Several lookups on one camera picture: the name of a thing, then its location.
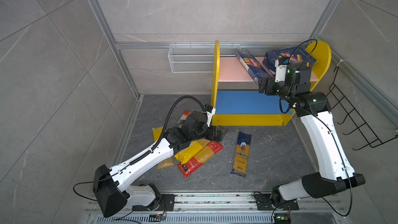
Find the blue Barilla spaghetti bag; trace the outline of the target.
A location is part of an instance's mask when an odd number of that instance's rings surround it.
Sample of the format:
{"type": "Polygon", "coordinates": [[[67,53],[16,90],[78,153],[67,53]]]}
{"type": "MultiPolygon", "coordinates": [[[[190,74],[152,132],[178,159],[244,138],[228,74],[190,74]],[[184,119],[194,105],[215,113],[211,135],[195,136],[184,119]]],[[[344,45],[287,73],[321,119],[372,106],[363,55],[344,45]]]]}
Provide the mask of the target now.
{"type": "Polygon", "coordinates": [[[260,82],[267,82],[269,79],[272,79],[272,76],[248,49],[238,49],[236,57],[257,85],[260,82]]]}

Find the blue Barilla rigatoni box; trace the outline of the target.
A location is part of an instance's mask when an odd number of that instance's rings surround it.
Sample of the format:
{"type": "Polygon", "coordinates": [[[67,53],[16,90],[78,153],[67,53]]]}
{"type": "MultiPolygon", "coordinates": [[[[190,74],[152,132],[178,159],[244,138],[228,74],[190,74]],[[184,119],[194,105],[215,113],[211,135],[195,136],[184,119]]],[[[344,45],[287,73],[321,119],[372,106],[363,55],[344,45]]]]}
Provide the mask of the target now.
{"type": "Polygon", "coordinates": [[[289,64],[300,64],[305,61],[303,66],[308,66],[310,68],[312,68],[316,62],[318,62],[302,47],[268,50],[264,56],[262,64],[265,70],[273,77],[276,74],[275,62],[279,59],[282,59],[285,64],[287,64],[287,59],[289,59],[289,64]]]}

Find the blue yellow spaghetti bag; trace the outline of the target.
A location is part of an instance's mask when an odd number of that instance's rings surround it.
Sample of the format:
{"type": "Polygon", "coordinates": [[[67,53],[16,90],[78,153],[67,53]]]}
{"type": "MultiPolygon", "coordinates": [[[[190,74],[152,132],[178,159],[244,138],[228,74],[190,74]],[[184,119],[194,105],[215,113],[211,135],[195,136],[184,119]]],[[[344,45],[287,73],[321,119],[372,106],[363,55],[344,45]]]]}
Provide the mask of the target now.
{"type": "Polygon", "coordinates": [[[239,132],[232,174],[246,177],[252,135],[239,132]]]}

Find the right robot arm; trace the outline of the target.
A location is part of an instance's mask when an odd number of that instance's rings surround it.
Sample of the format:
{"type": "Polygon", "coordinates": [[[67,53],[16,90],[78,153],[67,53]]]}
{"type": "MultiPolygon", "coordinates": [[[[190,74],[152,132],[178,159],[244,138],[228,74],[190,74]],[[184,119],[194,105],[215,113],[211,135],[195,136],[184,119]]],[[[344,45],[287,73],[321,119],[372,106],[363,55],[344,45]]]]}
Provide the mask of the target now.
{"type": "Polygon", "coordinates": [[[284,209],[300,198],[324,198],[365,184],[345,155],[334,126],[327,96],[311,92],[312,69],[299,64],[277,65],[273,79],[260,83],[259,91],[276,95],[295,110],[305,126],[318,160],[318,172],[273,188],[270,200],[274,209],[284,209]]]}

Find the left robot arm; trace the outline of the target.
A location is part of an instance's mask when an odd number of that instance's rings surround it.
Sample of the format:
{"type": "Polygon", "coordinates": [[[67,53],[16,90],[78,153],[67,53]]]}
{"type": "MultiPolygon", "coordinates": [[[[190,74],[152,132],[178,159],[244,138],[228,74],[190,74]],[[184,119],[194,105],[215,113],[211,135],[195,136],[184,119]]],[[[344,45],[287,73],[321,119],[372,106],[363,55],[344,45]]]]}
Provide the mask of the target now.
{"type": "Polygon", "coordinates": [[[112,217],[123,210],[128,204],[133,207],[143,207],[150,211],[156,210],[162,195],[155,185],[133,186],[132,184],[148,170],[160,162],[171,158],[191,142],[200,139],[219,142],[222,130],[212,125],[212,118],[216,113],[216,103],[204,105],[197,98],[184,95],[171,106],[163,124],[158,139],[124,162],[108,168],[106,165],[95,171],[92,190],[105,218],[112,217]],[[193,111],[177,126],[168,128],[173,110],[182,100],[191,99],[199,104],[200,110],[193,111]]]}

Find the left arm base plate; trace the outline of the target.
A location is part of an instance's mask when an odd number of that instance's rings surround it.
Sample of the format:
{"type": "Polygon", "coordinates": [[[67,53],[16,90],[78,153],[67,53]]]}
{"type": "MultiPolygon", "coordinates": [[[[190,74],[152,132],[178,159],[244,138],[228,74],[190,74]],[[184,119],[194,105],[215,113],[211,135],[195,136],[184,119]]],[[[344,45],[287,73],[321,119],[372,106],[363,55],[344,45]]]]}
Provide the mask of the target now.
{"type": "Polygon", "coordinates": [[[152,203],[148,206],[136,205],[132,207],[134,211],[163,211],[163,208],[168,211],[172,211],[175,205],[175,195],[166,194],[161,195],[160,198],[155,198],[152,203]]]}

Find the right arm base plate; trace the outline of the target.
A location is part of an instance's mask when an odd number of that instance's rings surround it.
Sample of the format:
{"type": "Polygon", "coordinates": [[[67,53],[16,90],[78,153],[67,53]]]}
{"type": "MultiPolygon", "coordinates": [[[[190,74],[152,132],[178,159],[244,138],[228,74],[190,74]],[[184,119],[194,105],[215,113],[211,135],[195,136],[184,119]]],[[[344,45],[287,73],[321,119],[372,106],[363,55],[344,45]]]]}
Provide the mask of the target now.
{"type": "Polygon", "coordinates": [[[271,211],[275,209],[298,211],[300,209],[297,200],[285,201],[271,194],[259,194],[258,192],[255,192],[253,196],[259,211],[271,211]]]}

